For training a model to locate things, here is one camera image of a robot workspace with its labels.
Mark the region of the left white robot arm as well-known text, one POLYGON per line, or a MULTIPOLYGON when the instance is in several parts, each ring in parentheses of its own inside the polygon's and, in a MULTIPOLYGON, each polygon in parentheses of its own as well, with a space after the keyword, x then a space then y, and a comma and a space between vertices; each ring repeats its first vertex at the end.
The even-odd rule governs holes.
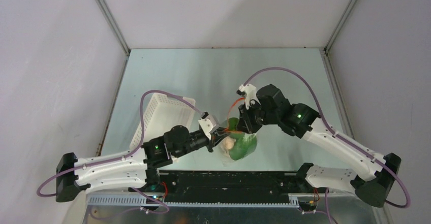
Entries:
POLYGON ((57 165, 55 200, 74 200, 82 191, 92 193, 116 188, 142 188, 156 191, 161 185, 158 169, 193 151, 206 147, 212 151, 230 133, 223 127, 206 135, 203 129, 190 132, 177 125, 162 136, 131 150, 90 158, 64 154, 57 165))

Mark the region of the white perforated plastic basket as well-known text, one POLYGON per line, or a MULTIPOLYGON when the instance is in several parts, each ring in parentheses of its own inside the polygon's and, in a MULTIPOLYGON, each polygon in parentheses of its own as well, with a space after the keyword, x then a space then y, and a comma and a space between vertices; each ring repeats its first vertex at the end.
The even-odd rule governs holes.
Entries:
POLYGON ((153 93, 143 113, 144 142, 163 135, 176 125, 190 129, 195 110, 162 93, 153 93))

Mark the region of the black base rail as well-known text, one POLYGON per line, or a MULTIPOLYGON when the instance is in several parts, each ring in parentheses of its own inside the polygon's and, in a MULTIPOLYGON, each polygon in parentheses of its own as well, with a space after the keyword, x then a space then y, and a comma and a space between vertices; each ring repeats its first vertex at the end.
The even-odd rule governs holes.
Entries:
POLYGON ((139 190, 173 204, 291 204, 290 194, 315 192, 295 172, 161 170, 159 177, 139 190))

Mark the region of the clear zip top bag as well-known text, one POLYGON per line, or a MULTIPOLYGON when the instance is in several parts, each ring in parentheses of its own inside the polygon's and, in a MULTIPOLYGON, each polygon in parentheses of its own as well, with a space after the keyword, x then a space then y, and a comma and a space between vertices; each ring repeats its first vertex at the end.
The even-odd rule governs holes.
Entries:
POLYGON ((242 101, 244 101, 244 98, 239 98, 230 106, 226 120, 222 123, 224 128, 222 132, 228 134, 217 146, 223 167, 228 167, 243 160, 254 153, 257 148, 257 135, 240 132, 237 129, 239 117, 231 116, 235 106, 242 101))

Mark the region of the green bok choy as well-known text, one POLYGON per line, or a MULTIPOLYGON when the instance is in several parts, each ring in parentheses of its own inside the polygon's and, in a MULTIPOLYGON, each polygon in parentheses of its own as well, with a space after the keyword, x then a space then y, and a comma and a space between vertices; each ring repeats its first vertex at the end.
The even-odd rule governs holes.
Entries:
POLYGON ((247 157, 253 153, 257 147, 256 134, 246 134, 236 131, 238 121, 239 119, 236 117, 230 117, 228 119, 228 129, 231 132, 229 137, 235 139, 235 145, 231 150, 228 151, 228 154, 234 161, 238 161, 247 157))

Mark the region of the small beige mushroom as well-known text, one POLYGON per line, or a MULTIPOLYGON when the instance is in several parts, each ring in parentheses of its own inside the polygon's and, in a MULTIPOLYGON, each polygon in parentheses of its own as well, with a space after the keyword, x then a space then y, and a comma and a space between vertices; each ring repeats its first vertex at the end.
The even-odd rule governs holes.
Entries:
POLYGON ((227 137, 221 142, 221 145, 224 150, 229 151, 234 147, 235 139, 227 137))

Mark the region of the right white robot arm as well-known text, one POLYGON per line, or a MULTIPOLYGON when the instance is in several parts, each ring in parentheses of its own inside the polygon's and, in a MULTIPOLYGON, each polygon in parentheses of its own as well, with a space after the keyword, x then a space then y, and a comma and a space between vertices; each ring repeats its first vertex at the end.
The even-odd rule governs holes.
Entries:
POLYGON ((311 107, 291 104, 272 84, 260 89, 241 85, 236 93, 244 98, 238 108, 238 131, 254 134, 264 125, 277 125, 285 134, 313 143, 347 164, 341 169, 304 163, 296 173, 299 191, 333 188, 353 193, 373 207, 384 206, 401 165, 399 156, 366 148, 335 130, 311 107))

